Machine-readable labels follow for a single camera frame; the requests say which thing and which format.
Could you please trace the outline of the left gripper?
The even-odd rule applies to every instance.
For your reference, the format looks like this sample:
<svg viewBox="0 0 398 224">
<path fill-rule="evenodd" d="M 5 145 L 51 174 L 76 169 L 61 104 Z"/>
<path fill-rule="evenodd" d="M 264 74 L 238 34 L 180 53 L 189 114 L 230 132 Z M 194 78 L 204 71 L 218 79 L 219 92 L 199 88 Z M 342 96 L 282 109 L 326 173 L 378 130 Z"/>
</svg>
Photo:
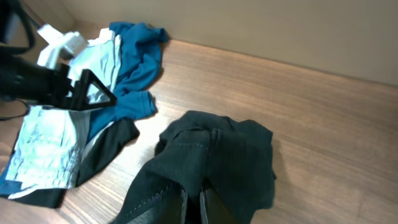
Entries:
<svg viewBox="0 0 398 224">
<path fill-rule="evenodd" d="M 70 67 L 59 63 L 54 69 L 29 63 L 13 55 L 1 55 L 1 95 L 34 101 L 37 105 L 74 111 L 115 106 L 117 98 L 89 69 L 72 87 Z"/>
</svg>

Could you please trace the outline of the black shorts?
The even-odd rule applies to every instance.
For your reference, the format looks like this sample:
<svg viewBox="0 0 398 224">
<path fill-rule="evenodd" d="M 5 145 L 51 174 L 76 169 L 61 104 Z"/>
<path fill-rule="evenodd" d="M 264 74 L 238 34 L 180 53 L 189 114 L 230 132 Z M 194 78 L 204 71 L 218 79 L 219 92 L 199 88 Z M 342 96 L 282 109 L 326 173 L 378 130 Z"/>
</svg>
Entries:
<svg viewBox="0 0 398 224">
<path fill-rule="evenodd" d="M 272 137 L 253 120 L 188 111 L 160 134 L 155 156 L 132 184 L 180 184 L 188 196 L 185 223 L 201 223 L 200 193 L 211 188 L 237 223 L 249 223 L 273 205 Z M 114 221 L 126 223 L 125 199 Z"/>
</svg>

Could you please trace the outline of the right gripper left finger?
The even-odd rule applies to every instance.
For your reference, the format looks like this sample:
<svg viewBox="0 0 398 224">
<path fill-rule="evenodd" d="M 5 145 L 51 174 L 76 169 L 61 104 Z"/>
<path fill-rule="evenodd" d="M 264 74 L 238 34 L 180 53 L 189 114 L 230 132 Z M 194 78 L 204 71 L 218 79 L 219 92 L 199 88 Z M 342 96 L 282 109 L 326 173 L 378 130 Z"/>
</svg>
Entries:
<svg viewBox="0 0 398 224">
<path fill-rule="evenodd" d="M 125 198 L 125 222 L 184 224 L 187 199 L 180 184 L 133 183 Z"/>
</svg>

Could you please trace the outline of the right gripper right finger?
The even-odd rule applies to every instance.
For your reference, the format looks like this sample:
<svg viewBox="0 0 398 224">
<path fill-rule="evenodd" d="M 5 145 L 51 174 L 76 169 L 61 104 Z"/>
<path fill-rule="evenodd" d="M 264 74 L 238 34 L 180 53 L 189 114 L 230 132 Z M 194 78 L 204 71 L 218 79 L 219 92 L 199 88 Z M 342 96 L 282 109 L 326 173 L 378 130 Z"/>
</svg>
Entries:
<svg viewBox="0 0 398 224">
<path fill-rule="evenodd" d="M 217 193 L 203 188 L 200 193 L 200 216 L 202 224 L 237 224 Z"/>
</svg>

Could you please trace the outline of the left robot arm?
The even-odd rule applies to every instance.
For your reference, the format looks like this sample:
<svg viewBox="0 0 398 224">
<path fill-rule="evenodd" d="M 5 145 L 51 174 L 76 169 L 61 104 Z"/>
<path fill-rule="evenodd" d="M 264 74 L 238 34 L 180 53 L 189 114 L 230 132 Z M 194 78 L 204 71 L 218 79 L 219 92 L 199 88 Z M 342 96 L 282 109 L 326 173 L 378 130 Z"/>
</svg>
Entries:
<svg viewBox="0 0 398 224">
<path fill-rule="evenodd" d="M 114 106 L 116 96 L 89 69 L 78 80 L 68 74 L 70 67 L 59 59 L 76 57 L 87 45 L 78 32 L 57 34 L 48 25 L 40 28 L 50 37 L 36 64 L 23 58 L 35 47 L 31 17 L 20 1 L 1 1 L 1 96 L 26 100 L 32 105 L 61 110 L 86 111 Z"/>
</svg>

